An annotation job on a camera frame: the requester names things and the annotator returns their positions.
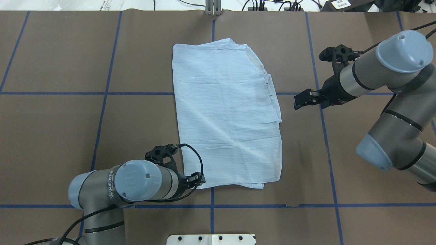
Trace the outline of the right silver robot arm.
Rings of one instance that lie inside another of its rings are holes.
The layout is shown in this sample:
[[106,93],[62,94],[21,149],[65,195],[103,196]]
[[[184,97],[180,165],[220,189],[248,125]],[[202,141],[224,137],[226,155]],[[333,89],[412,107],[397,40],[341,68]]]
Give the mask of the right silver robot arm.
[[393,96],[356,153],[377,169],[397,169],[435,192],[435,147],[420,139],[436,110],[435,65],[428,38],[406,30],[365,51],[344,45],[324,49],[318,58],[332,63],[333,75],[319,90],[297,94],[293,107],[319,104],[325,109],[387,87]]

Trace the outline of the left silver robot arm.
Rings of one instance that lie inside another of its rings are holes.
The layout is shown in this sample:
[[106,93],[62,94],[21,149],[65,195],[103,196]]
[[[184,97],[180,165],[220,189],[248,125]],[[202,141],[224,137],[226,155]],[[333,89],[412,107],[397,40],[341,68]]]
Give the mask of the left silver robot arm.
[[68,198],[83,217],[51,245],[124,245],[123,208],[137,202],[174,202],[184,192],[205,183],[203,171],[182,176],[175,165],[130,160],[110,169],[79,174],[70,183]]

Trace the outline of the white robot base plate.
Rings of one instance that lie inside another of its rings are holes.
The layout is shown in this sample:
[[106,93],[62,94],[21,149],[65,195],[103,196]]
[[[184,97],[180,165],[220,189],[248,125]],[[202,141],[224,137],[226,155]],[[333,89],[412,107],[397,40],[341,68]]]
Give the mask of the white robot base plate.
[[254,234],[178,234],[171,235],[167,245],[256,245]]

